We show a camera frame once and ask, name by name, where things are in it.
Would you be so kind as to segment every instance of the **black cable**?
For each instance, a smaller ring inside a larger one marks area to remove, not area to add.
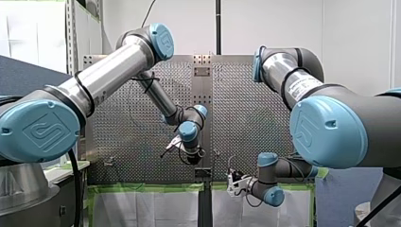
[[[70,149],[68,151],[68,156],[70,157],[71,167],[73,168],[74,175],[74,187],[75,187],[75,199],[76,199],[76,211],[74,217],[74,227],[79,227],[80,224],[80,207],[82,205],[82,200],[80,197],[80,176],[78,170],[78,162],[75,157],[74,151]]]
[[[263,201],[260,200],[260,202],[259,202],[257,205],[254,205],[254,204],[252,204],[252,203],[250,202],[250,200],[248,199],[248,195],[250,195],[250,194],[252,193],[252,191],[253,191],[253,186],[254,186],[254,184],[255,184],[255,183],[252,184],[251,190],[248,190],[248,189],[247,189],[247,194],[245,194],[245,199],[247,200],[247,203],[248,203],[251,207],[256,208],[256,207],[259,207],[259,206],[263,203]]]
[[[94,101],[94,98],[92,97],[91,93],[89,92],[89,90],[80,81],[80,79],[78,77],[79,73],[80,73],[80,71],[77,71],[77,73],[74,75],[74,78],[77,81],[77,84],[79,85],[79,87],[85,92],[85,94],[89,98],[91,107],[89,108],[89,113],[86,115],[86,117],[90,117],[95,112],[95,101]]]
[[[82,170],[82,188],[80,194],[80,200],[82,203],[80,204],[80,219],[83,220],[83,196],[85,195],[85,185],[86,185],[86,177],[87,177],[87,170]]]
[[[179,145],[179,147],[178,147],[178,156],[180,157],[181,162],[183,162],[183,163],[186,164],[187,166],[192,166],[192,164],[187,163],[187,162],[183,159],[183,157],[181,156],[181,145],[182,145],[182,144],[183,144],[183,143],[180,143],[180,145]]]
[[[154,72],[151,73],[151,78],[148,78],[148,79],[139,79],[139,78],[131,78],[131,79],[135,80],[135,81],[149,81],[150,80],[150,84],[145,88],[144,94],[146,94],[147,91],[149,90],[149,88],[151,87],[151,85],[153,85],[154,80],[160,81],[159,78],[154,77]]]
[[[369,222],[377,213],[379,213],[386,205],[388,205],[392,200],[397,198],[401,194],[401,186],[399,186],[395,191],[391,193],[383,202],[381,202],[367,217],[365,217],[356,227],[364,227],[366,223]]]
[[[186,110],[191,110],[191,109],[194,110],[200,116],[201,125],[198,122],[195,122],[195,121],[193,121],[193,122],[200,127],[200,130],[203,130],[203,126],[204,126],[204,116],[203,116],[203,114],[193,106],[190,106],[190,107],[186,108]]]
[[[18,101],[21,98],[22,98],[22,96],[4,96],[4,97],[0,97],[0,106],[6,105],[6,104],[11,103],[11,102]]]
[[[144,27],[145,22],[147,21],[147,19],[148,19],[148,17],[149,17],[151,8],[153,7],[153,4],[154,4],[155,2],[156,2],[156,0],[153,0],[153,2],[151,2],[150,7],[149,7],[148,12],[147,12],[147,15],[145,16],[144,22],[142,23],[141,27]]]

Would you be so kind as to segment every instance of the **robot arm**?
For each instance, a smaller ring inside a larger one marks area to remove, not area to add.
[[[132,77],[145,77],[147,73],[143,72],[159,61],[170,59],[173,53],[174,43],[168,28],[152,24],[121,36],[112,54],[63,84],[45,86],[16,102],[1,105],[0,156],[17,163],[59,158],[74,146],[79,130],[98,105]],[[149,87],[148,95],[168,119],[176,107],[157,81]],[[205,108],[194,109],[197,114],[188,113],[184,119],[194,123],[200,122],[199,118],[204,120]],[[201,128],[190,131],[195,135],[188,141],[198,143],[198,130]]]
[[[227,192],[231,197],[243,197],[248,193],[273,207],[280,206],[285,198],[283,189],[277,184],[281,179],[314,178],[318,168],[300,158],[279,158],[270,152],[257,157],[257,176],[244,175],[229,168]]]
[[[291,110],[290,134],[297,152],[314,166],[399,167],[400,90],[359,96],[323,84],[319,60],[304,49],[259,48],[253,80],[277,92]]]
[[[181,149],[185,152],[189,164],[196,165],[203,156],[199,136],[206,119],[206,108],[202,105],[195,105],[184,109],[175,105],[159,81],[153,79],[150,72],[139,74],[136,80],[162,113],[163,121],[171,126],[179,126],[179,136],[173,139],[167,150],[172,146]]]

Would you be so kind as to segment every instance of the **pegboard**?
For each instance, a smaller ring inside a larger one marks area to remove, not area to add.
[[[228,159],[232,167],[254,174],[257,155],[292,151],[289,111],[281,97],[252,80],[252,56],[214,56],[212,161],[214,180],[226,181]]]
[[[213,168],[213,180],[225,181],[227,160],[233,154],[233,166],[249,173],[255,171],[259,152],[290,154],[288,110],[266,85],[253,83],[252,56],[211,56],[205,65],[194,61],[197,57],[175,56],[152,71],[176,104],[207,104],[211,127],[203,130],[202,142],[211,152],[201,165]],[[200,67],[210,67],[209,75],[205,70],[204,77],[196,75]],[[177,152],[160,158],[175,127],[162,122],[136,81],[127,82],[102,103],[88,127],[90,184],[195,181],[194,167],[184,165]]]

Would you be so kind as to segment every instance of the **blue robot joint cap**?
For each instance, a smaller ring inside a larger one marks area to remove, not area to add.
[[[159,58],[163,61],[171,59],[174,55],[174,41],[167,26],[159,23],[149,27],[150,40]]]
[[[262,152],[257,156],[257,166],[272,166],[278,162],[278,156],[272,152]]]

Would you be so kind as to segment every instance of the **cable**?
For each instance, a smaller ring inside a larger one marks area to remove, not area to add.
[[[148,16],[149,16],[149,14],[150,14],[151,8],[153,7],[153,4],[154,4],[155,2],[156,2],[156,0],[153,0],[153,2],[151,2],[150,7],[149,7],[148,12],[147,12],[147,16],[145,17],[144,22],[142,23],[141,27],[144,27],[145,22],[147,21]]]
[[[22,96],[4,96],[4,97],[0,97],[0,106],[6,105],[6,104],[11,103],[11,102],[18,101],[21,98],[22,98]]]
[[[186,165],[188,165],[188,166],[192,166],[190,163],[187,163],[184,159],[183,159],[183,157],[181,156],[181,145],[182,145],[183,143],[180,143],[180,145],[179,145],[179,147],[178,147],[178,156],[180,157],[180,159],[181,159],[181,162],[183,162],[184,164],[186,164]]]
[[[248,190],[248,187],[247,187],[247,193],[245,194],[245,199],[247,200],[247,203],[248,203],[251,207],[256,208],[256,207],[259,207],[259,206],[263,203],[263,201],[260,200],[259,204],[254,205],[254,204],[252,204],[252,203],[250,202],[250,200],[248,199],[248,195],[250,195],[250,194],[252,193],[252,191],[253,191],[253,186],[254,186],[254,184],[255,184],[255,183],[252,184],[251,190]]]
[[[232,156],[230,156],[230,157],[228,158],[227,167],[228,167],[228,170],[229,170],[229,171],[230,171],[230,169],[231,169],[231,160],[232,160],[234,157],[236,157],[235,154],[232,155]],[[250,166],[247,162],[245,162],[244,160],[241,160],[241,161],[242,161],[245,165],[247,165],[250,169],[252,169],[251,166]],[[251,176],[250,183],[253,181],[253,178],[254,178],[254,175],[256,175],[256,172],[257,172],[257,170],[256,170],[256,171],[254,172],[254,174]],[[254,204],[252,204],[252,203],[250,202],[250,200],[248,199],[248,195],[250,195],[250,194],[252,193],[253,186],[254,186],[254,183],[253,183],[252,186],[251,186],[251,190],[249,190],[248,187],[247,187],[247,189],[246,189],[246,192],[247,192],[247,193],[245,194],[245,199],[247,200],[247,203],[248,203],[251,207],[256,208],[256,207],[259,207],[259,206],[263,203],[263,201],[260,201],[259,204],[257,204],[257,205],[254,205]]]
[[[379,213],[386,205],[388,205],[392,200],[397,198],[401,194],[401,186],[399,186],[395,191],[391,193],[383,202],[381,202],[367,217],[365,217],[356,227],[364,227],[366,223],[369,222],[377,213]]]
[[[160,81],[159,78],[155,78],[155,77],[154,77],[154,72],[151,72],[151,77],[148,78],[148,79],[139,79],[139,78],[134,78],[134,77],[132,77],[131,80],[135,80],[135,81],[149,81],[149,80],[150,80],[150,84],[145,88],[144,94],[147,93],[147,91],[149,90],[149,88],[150,88],[151,85],[153,84],[153,81],[154,81],[154,80]]]
[[[89,98],[89,102],[90,102],[90,108],[89,108],[89,112],[86,115],[86,117],[90,117],[92,114],[94,114],[95,112],[95,101],[94,98],[92,97],[91,93],[89,92],[89,90],[82,84],[82,82],[80,81],[78,74],[81,71],[77,71],[77,73],[74,75],[75,80],[77,81],[77,84],[79,85],[79,87],[85,92],[85,94],[88,96]]]
[[[75,198],[76,198],[76,212],[74,217],[74,227],[79,227],[80,225],[80,207],[82,206],[82,200],[80,199],[80,176],[78,170],[78,162],[75,157],[74,151],[70,149],[68,151],[68,156],[70,157],[71,167],[73,168],[74,175],[74,187],[75,187]]]
[[[82,170],[82,188],[80,194],[80,200],[82,201],[80,205],[80,220],[83,220],[83,196],[85,195],[85,185],[86,185],[86,177],[87,177],[87,170]]]
[[[279,159],[288,162],[290,165],[292,165],[293,167],[295,167],[295,169],[297,169],[297,171],[301,174],[302,179],[301,179],[301,180],[298,180],[297,178],[294,177],[294,180],[295,180],[295,181],[297,181],[297,182],[303,182],[303,181],[305,180],[305,175],[304,175],[304,173],[301,171],[301,169],[298,167],[298,165],[296,165],[294,162],[290,161],[290,160],[287,159],[287,158],[279,157]]]

